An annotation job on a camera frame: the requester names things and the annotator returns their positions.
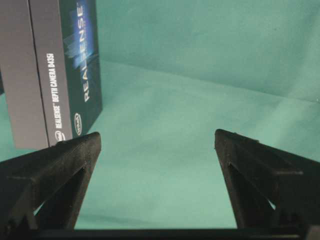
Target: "gray box side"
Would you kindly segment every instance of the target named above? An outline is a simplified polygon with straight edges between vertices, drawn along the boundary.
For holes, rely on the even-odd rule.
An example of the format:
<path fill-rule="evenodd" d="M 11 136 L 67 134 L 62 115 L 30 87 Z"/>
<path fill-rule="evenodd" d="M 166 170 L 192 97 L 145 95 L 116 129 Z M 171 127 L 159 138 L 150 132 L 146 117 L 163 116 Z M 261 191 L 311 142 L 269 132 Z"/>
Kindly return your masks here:
<path fill-rule="evenodd" d="M 58 142 L 56 134 L 58 131 L 60 131 L 59 136 L 61 137 L 62 134 L 65 140 L 73 138 L 60 6 L 58 0 L 29 0 L 29 3 L 49 145 L 53 146 Z M 61 129 L 58 129 L 55 124 L 47 54 L 54 54 Z"/>
<path fill-rule="evenodd" d="M 0 23 L 0 68 L 15 146 L 47 148 L 28 0 L 0 0 Z"/>

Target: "green cloth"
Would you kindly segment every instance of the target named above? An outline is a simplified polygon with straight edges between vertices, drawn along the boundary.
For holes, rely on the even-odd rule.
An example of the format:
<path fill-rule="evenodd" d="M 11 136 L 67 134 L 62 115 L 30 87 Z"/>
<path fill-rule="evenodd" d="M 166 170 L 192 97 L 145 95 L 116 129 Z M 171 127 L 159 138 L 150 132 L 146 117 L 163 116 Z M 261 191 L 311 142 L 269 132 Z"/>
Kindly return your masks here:
<path fill-rule="evenodd" d="M 218 128 L 320 160 L 319 0 L 97 6 L 102 152 L 77 228 L 234 228 Z M 0 110 L 1 156 L 28 152 Z"/>

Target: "box side panel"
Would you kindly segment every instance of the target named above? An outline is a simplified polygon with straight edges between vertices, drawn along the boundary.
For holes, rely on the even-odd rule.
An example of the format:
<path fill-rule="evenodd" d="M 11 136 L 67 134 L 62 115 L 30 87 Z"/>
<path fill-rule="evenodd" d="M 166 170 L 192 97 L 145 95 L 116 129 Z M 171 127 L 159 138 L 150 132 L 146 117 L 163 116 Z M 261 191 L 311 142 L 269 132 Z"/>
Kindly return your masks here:
<path fill-rule="evenodd" d="M 60 0 L 73 136 L 86 134 L 102 111 L 95 0 Z"/>
<path fill-rule="evenodd" d="M 0 69 L 17 148 L 48 147 L 28 0 L 0 0 Z"/>
<path fill-rule="evenodd" d="M 50 146 L 72 139 L 58 0 L 29 0 Z"/>

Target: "black plastic part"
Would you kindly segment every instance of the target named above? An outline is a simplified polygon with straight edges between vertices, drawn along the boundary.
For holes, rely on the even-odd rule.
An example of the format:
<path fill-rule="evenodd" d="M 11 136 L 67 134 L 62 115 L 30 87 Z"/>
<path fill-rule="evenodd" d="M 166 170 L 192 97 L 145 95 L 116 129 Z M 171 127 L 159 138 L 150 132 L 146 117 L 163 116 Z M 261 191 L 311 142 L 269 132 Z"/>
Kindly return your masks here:
<path fill-rule="evenodd" d="M 294 229 L 162 229 L 162 230 L 45 230 L 32 239 L 104 240 L 300 240 Z"/>
<path fill-rule="evenodd" d="M 215 149 L 238 229 L 73 230 L 101 150 L 93 133 L 0 163 L 0 239 L 320 239 L 320 163 L 220 129 Z"/>
<path fill-rule="evenodd" d="M 319 162 L 221 129 L 215 150 L 238 228 L 320 225 Z"/>
<path fill-rule="evenodd" d="M 1 162 L 0 239 L 73 229 L 100 151 L 100 135 L 92 133 Z"/>

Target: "box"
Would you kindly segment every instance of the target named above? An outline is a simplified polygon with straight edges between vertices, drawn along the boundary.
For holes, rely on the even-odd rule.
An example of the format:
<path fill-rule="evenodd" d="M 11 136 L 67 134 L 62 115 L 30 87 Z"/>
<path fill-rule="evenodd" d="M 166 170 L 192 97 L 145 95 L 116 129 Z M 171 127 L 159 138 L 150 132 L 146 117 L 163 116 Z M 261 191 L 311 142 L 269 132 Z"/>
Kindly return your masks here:
<path fill-rule="evenodd" d="M 1 71 L 0 71 L 0 95 L 4 93 L 4 86 L 2 84 Z"/>
<path fill-rule="evenodd" d="M 96 1 L 1 0 L 0 11 L 0 68 L 16 147 L 42 149 L 86 134 L 102 110 Z"/>

